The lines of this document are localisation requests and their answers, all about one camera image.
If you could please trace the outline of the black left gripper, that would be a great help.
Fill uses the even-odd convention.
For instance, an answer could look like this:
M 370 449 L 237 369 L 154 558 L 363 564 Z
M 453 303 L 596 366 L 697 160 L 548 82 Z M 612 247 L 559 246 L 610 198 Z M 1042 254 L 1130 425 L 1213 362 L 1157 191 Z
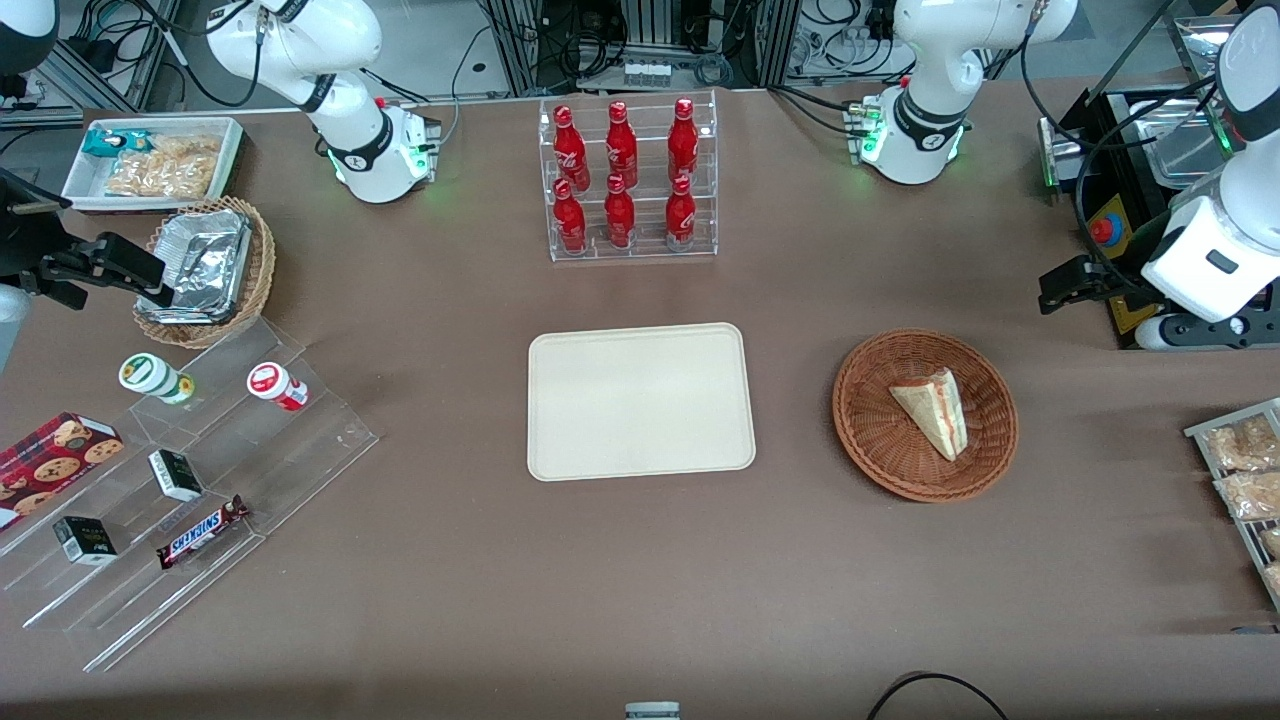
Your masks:
M 1169 211 L 1140 225 L 1117 211 L 1096 214 L 1096 246 L 1112 263 L 1116 273 L 1135 286 L 1135 290 L 1126 291 L 1126 302 L 1132 307 L 1166 304 L 1164 292 L 1146 281 L 1140 270 L 1162 241 L 1169 220 Z M 1100 278 L 1097 265 L 1088 256 L 1073 258 L 1046 272 L 1039 278 L 1039 314 L 1051 315 L 1074 304 L 1097 301 L 1106 293 L 1106 284 L 1098 284 Z

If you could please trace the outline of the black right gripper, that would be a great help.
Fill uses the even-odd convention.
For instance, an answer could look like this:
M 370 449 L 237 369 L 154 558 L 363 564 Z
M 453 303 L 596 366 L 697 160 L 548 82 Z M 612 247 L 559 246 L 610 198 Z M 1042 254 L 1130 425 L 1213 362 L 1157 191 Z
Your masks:
M 92 274 L 78 238 L 60 225 L 4 225 L 1 284 L 22 296 L 45 296 L 82 309 L 87 291 L 78 286 Z M 165 299 L 165 263 L 122 236 L 100 237 L 100 279 L 104 287 L 128 290 L 141 297 Z

